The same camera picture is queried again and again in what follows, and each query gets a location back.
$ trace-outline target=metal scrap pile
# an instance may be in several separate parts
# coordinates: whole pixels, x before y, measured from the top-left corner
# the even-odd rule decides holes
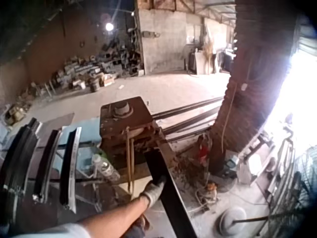
[[[59,70],[54,79],[55,87],[84,89],[91,86],[95,92],[99,87],[112,84],[118,77],[143,75],[141,57],[134,49],[121,45],[117,38],[104,45],[97,56],[72,57]]]

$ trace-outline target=metal frame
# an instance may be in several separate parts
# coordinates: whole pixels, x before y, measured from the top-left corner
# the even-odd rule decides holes
[[[212,118],[212,119],[207,120],[207,121],[204,121],[204,122],[202,122],[202,123],[199,123],[199,124],[195,124],[195,125],[193,125],[193,126],[186,127],[186,128],[181,129],[181,130],[179,130],[179,131],[177,131],[177,132],[178,132],[178,133],[180,133],[180,132],[185,132],[185,131],[188,131],[188,130],[197,128],[197,127],[199,127],[199,126],[202,126],[202,125],[209,125],[209,126],[211,126],[210,122],[213,122],[213,121],[215,121],[215,120],[216,120],[216,118]]]
[[[237,20],[236,18],[233,18],[233,17],[231,17],[231,18],[225,18],[225,19],[223,19],[222,20],[222,22],[226,22],[226,21],[231,21],[231,20]]]
[[[235,11],[220,11],[219,14],[237,14]]]
[[[54,162],[60,130],[53,130],[44,149],[33,190],[33,200],[46,203],[50,183],[51,168]]]
[[[197,238],[184,203],[179,195],[174,180],[168,171],[161,152],[159,149],[156,149],[147,152],[144,155],[154,183],[157,183],[162,176],[165,176],[166,178],[166,183],[160,198],[176,237]]]
[[[76,213],[75,175],[76,160],[79,148],[81,127],[71,132],[68,137],[64,154],[63,165],[60,173],[59,201],[66,209]]]

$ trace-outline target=sleeve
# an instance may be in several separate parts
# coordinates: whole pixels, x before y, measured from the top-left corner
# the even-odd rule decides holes
[[[36,234],[19,235],[15,238],[91,238],[88,231],[79,224],[65,224]]]

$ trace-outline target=scrap metal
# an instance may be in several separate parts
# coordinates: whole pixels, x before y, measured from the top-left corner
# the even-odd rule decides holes
[[[50,183],[51,168],[54,162],[60,130],[53,130],[44,149],[34,184],[33,200],[46,203]]]
[[[76,213],[75,174],[76,160],[79,148],[81,127],[71,132],[68,137],[60,173],[59,201],[66,208]]]

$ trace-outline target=hand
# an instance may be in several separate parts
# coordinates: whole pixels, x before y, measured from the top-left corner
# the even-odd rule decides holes
[[[152,207],[156,201],[159,199],[160,194],[163,191],[164,185],[166,183],[166,178],[162,176],[159,179],[159,182],[157,185],[153,183],[151,180],[144,188],[144,191],[141,192],[140,196],[145,196],[149,200],[149,207]]]

